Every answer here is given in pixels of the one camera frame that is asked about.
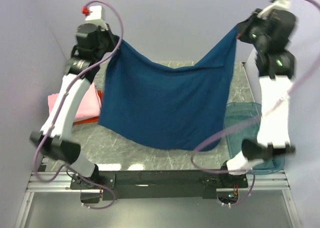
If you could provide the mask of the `blue t shirt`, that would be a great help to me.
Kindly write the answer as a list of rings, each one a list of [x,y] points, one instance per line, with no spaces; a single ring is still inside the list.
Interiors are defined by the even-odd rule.
[[[237,34],[231,29],[196,64],[179,68],[122,41],[107,65],[99,125],[147,147],[195,149],[223,129]]]

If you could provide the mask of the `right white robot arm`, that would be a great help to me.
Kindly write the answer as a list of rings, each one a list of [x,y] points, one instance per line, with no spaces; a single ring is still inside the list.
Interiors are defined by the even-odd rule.
[[[243,139],[240,152],[225,163],[227,170],[219,175],[224,187],[233,186],[237,175],[296,151],[288,135],[289,93],[296,59],[287,50],[296,22],[293,13],[272,9],[268,14],[252,14],[237,25],[238,40],[252,44],[256,50],[261,114],[251,120],[259,122],[257,137]]]

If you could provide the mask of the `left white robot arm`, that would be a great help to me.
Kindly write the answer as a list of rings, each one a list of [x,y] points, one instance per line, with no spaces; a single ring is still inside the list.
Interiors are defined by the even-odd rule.
[[[33,131],[30,141],[37,146],[34,159],[43,155],[64,162],[77,173],[89,189],[101,185],[99,168],[82,153],[70,136],[80,103],[91,86],[101,63],[110,59],[119,49],[123,36],[116,36],[110,27],[82,24],[76,31],[76,44],[65,64],[65,75],[54,107],[38,132]]]

